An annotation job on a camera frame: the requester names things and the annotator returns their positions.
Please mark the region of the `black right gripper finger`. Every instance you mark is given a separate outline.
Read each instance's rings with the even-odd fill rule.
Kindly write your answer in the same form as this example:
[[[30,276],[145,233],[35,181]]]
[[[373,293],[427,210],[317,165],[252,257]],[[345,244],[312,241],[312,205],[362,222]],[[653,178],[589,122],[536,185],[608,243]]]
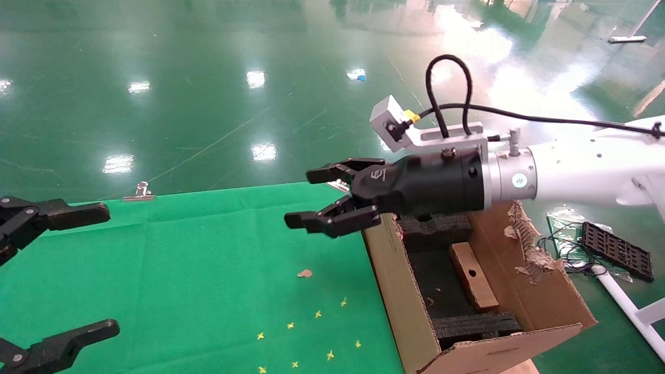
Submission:
[[[285,213],[284,221],[292,230],[335,238],[377,226],[381,223],[380,216],[376,205],[345,196],[319,211]]]
[[[307,170],[310,184],[323,184],[341,180],[349,185],[385,185],[385,159],[347,158]]]

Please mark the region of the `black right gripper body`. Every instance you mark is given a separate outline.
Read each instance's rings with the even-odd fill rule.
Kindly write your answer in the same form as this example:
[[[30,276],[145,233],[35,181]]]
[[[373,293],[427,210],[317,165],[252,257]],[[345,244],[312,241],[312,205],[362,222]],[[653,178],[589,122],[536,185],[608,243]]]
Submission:
[[[404,156],[373,166],[352,181],[355,201],[375,205],[381,213],[452,215],[485,208],[484,175],[478,151]]]

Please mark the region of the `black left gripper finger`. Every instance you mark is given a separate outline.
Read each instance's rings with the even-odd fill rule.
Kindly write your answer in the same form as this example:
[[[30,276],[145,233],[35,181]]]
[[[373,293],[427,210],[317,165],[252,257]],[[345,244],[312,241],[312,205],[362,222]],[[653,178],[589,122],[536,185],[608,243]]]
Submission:
[[[24,350],[6,339],[1,339],[1,373],[57,373],[71,368],[86,346],[119,334],[119,324],[105,319],[65,331],[35,343]]]
[[[102,202],[71,206],[63,199],[31,202],[13,196],[1,201],[1,265],[46,231],[64,231],[105,223],[109,207]]]

